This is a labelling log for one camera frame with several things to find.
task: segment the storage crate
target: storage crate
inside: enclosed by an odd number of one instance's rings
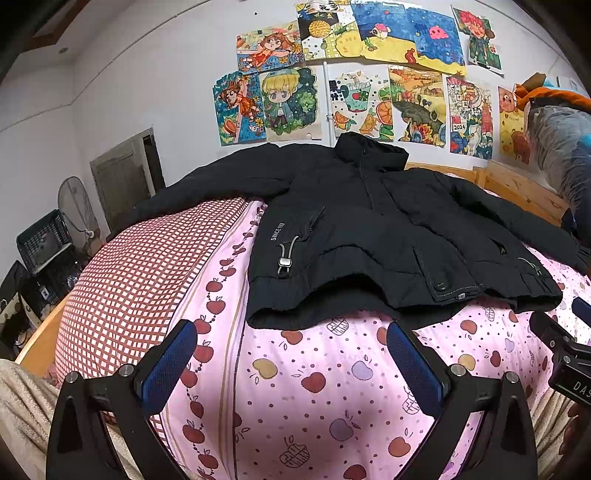
[[[72,244],[59,210],[53,210],[17,237],[17,248],[25,266],[37,275],[51,260]]]

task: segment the wooden headboard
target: wooden headboard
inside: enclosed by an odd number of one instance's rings
[[[472,170],[423,163],[407,163],[406,168],[427,168],[441,173],[452,173],[496,193],[553,225],[560,226],[560,219],[567,209],[564,200],[551,191],[494,162],[489,162],[487,168],[475,167]],[[43,376],[55,359],[57,334],[66,301],[67,298],[62,300],[51,312],[16,360],[16,363],[35,375]]]

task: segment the metal screw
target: metal screw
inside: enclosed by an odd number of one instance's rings
[[[119,375],[122,377],[128,377],[134,372],[135,368],[131,364],[121,365],[119,368]]]
[[[463,377],[466,375],[466,367],[460,364],[453,364],[449,370],[451,370],[452,373],[457,377]]]
[[[70,372],[66,375],[64,381],[66,383],[74,383],[76,380],[78,380],[78,372]]]
[[[511,383],[517,383],[519,381],[519,376],[515,372],[507,372],[506,376],[507,380]]]

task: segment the colorful poster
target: colorful poster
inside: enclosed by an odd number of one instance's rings
[[[480,67],[503,74],[498,47],[491,43],[496,37],[491,23],[486,18],[477,17],[465,10],[452,8],[460,32],[469,35],[468,60]]]
[[[443,75],[398,65],[389,66],[392,105],[405,123],[401,142],[445,146],[446,104]]]
[[[501,154],[526,165],[530,164],[530,146],[524,135],[524,113],[517,108],[517,98],[499,87],[499,142]]]
[[[310,67],[261,73],[267,141],[321,139],[316,74]]]
[[[447,77],[450,151],[486,160],[492,158],[491,91]]]
[[[304,61],[296,20],[238,35],[236,52],[238,70],[245,74],[290,67]]]
[[[351,7],[364,57],[397,63],[417,62],[414,31],[403,5],[352,0]]]
[[[386,65],[381,73],[344,73],[330,80],[335,135],[357,132],[366,137],[393,140],[392,102]]]
[[[452,17],[421,8],[407,8],[414,42],[417,45],[417,63],[438,72],[466,74],[460,37]]]
[[[360,55],[359,49],[355,49],[351,54],[347,50],[339,51],[337,47],[344,46],[344,42],[339,40],[343,34],[353,32],[345,35],[345,39],[351,35],[355,38],[359,36],[349,0],[311,1],[296,4],[295,9],[306,60]]]
[[[213,86],[213,101],[222,146],[265,138],[258,75],[223,76]]]

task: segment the drawstring cord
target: drawstring cord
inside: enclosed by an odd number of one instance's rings
[[[290,249],[287,252],[287,257],[285,256],[285,245],[283,244],[279,244],[279,246],[281,247],[281,258],[279,259],[279,269],[277,270],[277,275],[281,274],[281,270],[285,267],[285,269],[287,270],[287,272],[290,272],[290,268],[291,268],[291,251],[294,248],[294,243],[296,242],[296,240],[298,240],[299,236],[296,235],[294,237],[294,239],[291,241],[291,245],[290,245]]]

